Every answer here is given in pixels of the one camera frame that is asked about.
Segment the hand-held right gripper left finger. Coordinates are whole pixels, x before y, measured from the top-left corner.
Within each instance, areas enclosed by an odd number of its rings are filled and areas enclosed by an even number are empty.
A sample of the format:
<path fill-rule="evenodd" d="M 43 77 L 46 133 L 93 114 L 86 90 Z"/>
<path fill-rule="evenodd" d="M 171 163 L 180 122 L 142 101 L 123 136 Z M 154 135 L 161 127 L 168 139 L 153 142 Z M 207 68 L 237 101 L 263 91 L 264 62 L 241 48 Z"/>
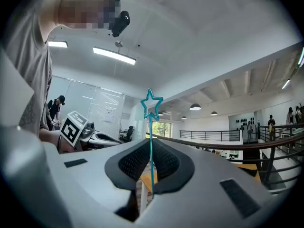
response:
<path fill-rule="evenodd" d="M 147 209 L 138 214 L 136 182 L 129 188 L 115 185 L 105 171 L 107 161 L 143 147 L 148 140 L 106 149 L 59 154 L 44 143 L 48 202 L 44 223 L 51 228 L 151 228 Z"/>

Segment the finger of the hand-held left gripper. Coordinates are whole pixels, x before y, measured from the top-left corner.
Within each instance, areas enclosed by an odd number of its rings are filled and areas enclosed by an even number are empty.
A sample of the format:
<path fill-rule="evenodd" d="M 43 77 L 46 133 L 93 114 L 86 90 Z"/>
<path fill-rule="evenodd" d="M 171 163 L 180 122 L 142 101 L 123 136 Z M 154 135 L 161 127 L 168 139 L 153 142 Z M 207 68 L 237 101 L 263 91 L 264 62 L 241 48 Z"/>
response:
<path fill-rule="evenodd" d="M 95 134 L 95 137 L 99 140 L 102 140 L 102 141 L 108 141 L 108 142 L 113 142 L 113 143 L 117 143 L 117 144 L 121 144 L 122 142 L 107 135 L 107 134 L 103 134 L 103 133 L 96 133 Z"/>

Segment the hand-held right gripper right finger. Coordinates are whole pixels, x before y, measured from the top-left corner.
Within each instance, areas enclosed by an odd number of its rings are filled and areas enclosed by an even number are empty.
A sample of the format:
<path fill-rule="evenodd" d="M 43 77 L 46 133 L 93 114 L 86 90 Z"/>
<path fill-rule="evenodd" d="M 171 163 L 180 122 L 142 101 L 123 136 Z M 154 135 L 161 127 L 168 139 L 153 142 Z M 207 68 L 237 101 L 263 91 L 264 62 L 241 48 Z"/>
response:
<path fill-rule="evenodd" d="M 135 221 L 142 228 L 255 228 L 271 216 L 273 197 L 246 172 L 211 152 L 161 141 L 188 155 L 195 171 L 179 191 L 155 195 Z M 257 211 L 243 217 L 221 182 L 234 180 L 257 204 Z"/>

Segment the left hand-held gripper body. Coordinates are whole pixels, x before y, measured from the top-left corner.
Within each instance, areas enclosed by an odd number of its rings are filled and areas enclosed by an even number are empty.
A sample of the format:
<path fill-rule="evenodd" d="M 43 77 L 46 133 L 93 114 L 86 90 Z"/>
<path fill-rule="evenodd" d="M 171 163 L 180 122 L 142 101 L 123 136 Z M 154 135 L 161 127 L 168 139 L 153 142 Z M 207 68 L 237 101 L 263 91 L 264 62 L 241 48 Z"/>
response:
<path fill-rule="evenodd" d="M 61 125 L 62 137 L 73 146 L 76 151 L 82 151 L 81 142 L 88 142 L 95 132 L 94 122 L 89 122 L 87 118 L 77 111 L 67 114 L 66 120 Z"/>

